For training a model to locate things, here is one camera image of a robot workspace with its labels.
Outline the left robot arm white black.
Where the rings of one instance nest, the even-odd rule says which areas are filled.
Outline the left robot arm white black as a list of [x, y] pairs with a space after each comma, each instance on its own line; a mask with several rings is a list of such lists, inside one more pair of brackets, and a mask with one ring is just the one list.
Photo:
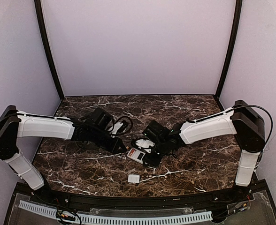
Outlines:
[[130, 132], [132, 127], [129, 117], [115, 120], [101, 108], [82, 118], [72, 118], [31, 114], [9, 105], [0, 117], [0, 159], [36, 191], [46, 186], [46, 179], [23, 155], [16, 143], [18, 138], [49, 137], [92, 142], [112, 154], [119, 154], [126, 152], [120, 136]]

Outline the white battery cover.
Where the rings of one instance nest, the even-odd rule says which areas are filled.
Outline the white battery cover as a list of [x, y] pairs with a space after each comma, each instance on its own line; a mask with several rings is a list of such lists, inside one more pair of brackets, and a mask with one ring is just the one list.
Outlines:
[[139, 183], [140, 182], [140, 176], [137, 174], [129, 174], [128, 175], [128, 182], [129, 183]]

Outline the white remote control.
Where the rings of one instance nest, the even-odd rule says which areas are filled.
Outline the white remote control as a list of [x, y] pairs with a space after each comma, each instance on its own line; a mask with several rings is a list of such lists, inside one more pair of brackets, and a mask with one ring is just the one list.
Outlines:
[[135, 148], [130, 149], [130, 151], [127, 154], [127, 157], [134, 160], [135, 162], [143, 164], [143, 157], [145, 156], [146, 153], [136, 149], [137, 151], [134, 154], [131, 154], [130, 152], [132, 149], [135, 149]]

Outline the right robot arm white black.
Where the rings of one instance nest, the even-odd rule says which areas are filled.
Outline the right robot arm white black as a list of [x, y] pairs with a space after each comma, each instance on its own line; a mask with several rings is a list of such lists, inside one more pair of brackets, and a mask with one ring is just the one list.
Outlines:
[[247, 187], [259, 156], [270, 139], [269, 135], [265, 135], [264, 119], [254, 110], [256, 107], [237, 100], [231, 108], [198, 120], [177, 123], [172, 129], [151, 121], [143, 135], [154, 146], [143, 157], [143, 164], [157, 167], [162, 158], [173, 150], [212, 137], [234, 135], [241, 149], [235, 184]]

